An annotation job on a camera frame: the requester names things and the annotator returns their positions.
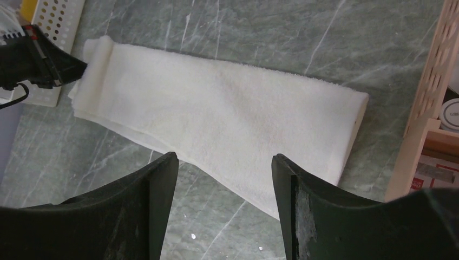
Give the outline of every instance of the white perforated basket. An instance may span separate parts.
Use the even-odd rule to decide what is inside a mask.
[[[83,10],[84,0],[39,0],[32,19],[52,43],[70,53]],[[40,89],[27,82],[30,89],[25,103],[55,107],[61,88]],[[22,96],[23,90],[16,88],[14,99]]]

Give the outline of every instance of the yellow object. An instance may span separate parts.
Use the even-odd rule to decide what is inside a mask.
[[[38,0],[22,0],[21,9],[19,13],[22,18],[27,20],[29,23],[32,22],[34,17],[35,8],[37,7]]]

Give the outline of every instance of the towel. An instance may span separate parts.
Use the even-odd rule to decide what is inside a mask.
[[[337,185],[368,95],[317,79],[129,44],[85,43],[74,115],[174,151],[279,219],[271,160],[282,153]]]

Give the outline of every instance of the small box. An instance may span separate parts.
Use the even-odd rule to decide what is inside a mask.
[[[451,187],[459,188],[459,164],[421,155],[410,192]]]

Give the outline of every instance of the white lid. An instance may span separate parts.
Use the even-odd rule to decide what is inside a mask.
[[[459,99],[451,99],[442,105],[440,120],[447,128],[459,130]]]

